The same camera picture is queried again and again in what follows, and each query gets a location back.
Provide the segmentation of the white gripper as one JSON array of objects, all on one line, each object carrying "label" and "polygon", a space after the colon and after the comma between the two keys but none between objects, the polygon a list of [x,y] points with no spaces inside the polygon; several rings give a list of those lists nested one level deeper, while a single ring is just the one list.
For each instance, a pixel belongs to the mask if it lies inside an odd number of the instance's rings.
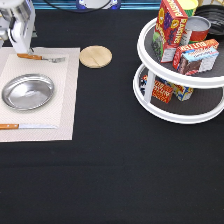
[{"label": "white gripper", "polygon": [[33,55],[34,23],[32,0],[0,0],[0,48],[9,40],[18,54]]}]

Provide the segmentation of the robot base white blue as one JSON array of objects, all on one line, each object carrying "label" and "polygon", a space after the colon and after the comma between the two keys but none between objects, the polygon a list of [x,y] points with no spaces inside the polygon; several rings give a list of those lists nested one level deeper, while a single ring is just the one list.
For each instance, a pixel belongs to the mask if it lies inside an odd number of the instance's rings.
[{"label": "robot base white blue", "polygon": [[121,0],[76,0],[78,9],[119,9]]}]

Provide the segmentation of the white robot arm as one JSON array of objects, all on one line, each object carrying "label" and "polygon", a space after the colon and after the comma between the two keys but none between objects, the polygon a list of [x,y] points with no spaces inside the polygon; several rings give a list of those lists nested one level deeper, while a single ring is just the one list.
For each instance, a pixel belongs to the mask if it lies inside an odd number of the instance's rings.
[{"label": "white robot arm", "polygon": [[18,54],[29,54],[35,16],[32,0],[0,0],[0,47],[10,40]]}]

